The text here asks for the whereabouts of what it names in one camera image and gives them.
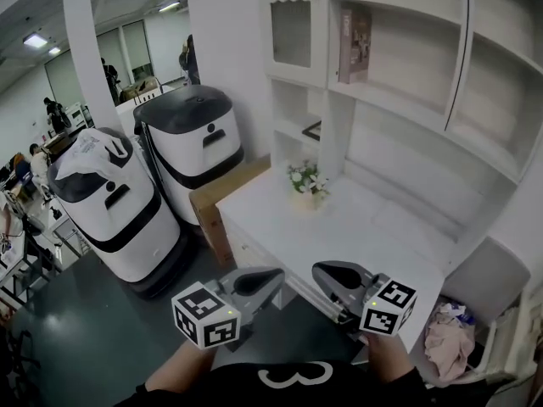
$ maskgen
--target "cabinet door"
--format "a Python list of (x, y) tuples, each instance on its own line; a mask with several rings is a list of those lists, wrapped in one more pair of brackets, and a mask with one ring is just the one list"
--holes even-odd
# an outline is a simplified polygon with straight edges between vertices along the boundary
[(266, 73), (325, 87), (328, 0), (260, 0)]

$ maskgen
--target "ceiling light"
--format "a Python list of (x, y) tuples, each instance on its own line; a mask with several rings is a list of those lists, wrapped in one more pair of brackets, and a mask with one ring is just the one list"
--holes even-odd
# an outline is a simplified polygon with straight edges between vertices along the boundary
[(32, 35), (28, 36), (25, 40), (23, 40), (23, 43), (25, 45), (30, 45), (34, 48), (41, 48), (48, 42), (43, 39), (41, 36), (37, 35), (36, 33), (33, 33)]
[(165, 7), (163, 7), (161, 10), (159, 10), (159, 12), (164, 12), (165, 10), (174, 8), (174, 7), (177, 6), (178, 4), (179, 4), (179, 2), (175, 2), (175, 3), (169, 4), (168, 6), (165, 6)]

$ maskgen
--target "dark gray floor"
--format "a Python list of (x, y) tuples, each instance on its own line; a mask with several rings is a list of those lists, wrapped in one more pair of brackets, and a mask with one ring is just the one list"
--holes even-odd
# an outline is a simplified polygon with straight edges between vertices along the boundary
[[(91, 254), (40, 290), (12, 319), (14, 333), (33, 336), (31, 373), (45, 406), (112, 405), (129, 397), (184, 341), (171, 297), (196, 281), (224, 274), (209, 249), (166, 294), (135, 296)], [(357, 347), (301, 297), (273, 305), (255, 321), (255, 335), (235, 353), (220, 348), (214, 367), (237, 362), (350, 360)]]

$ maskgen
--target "white bin robot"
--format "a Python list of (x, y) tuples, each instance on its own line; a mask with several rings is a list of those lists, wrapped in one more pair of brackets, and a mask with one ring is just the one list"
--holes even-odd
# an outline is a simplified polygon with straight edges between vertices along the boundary
[(176, 213), (198, 224), (188, 194), (244, 161), (232, 101), (209, 86), (188, 86), (134, 110), (165, 193)]
[(98, 173), (75, 173), (57, 179), (63, 159), (52, 164), (49, 185), (98, 257), (144, 296), (165, 288), (193, 258), (195, 243), (180, 229), (165, 200), (125, 136), (125, 158), (110, 153), (122, 173), (107, 180)]

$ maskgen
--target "white plastic bag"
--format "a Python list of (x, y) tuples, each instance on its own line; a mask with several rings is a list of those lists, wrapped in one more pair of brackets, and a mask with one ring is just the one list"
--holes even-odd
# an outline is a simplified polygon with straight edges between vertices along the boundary
[(95, 129), (83, 130), (76, 143), (62, 158), (57, 179), (61, 180), (75, 173), (97, 173), (106, 180), (122, 180), (123, 171), (109, 162), (110, 153), (122, 159), (128, 155), (117, 137)]

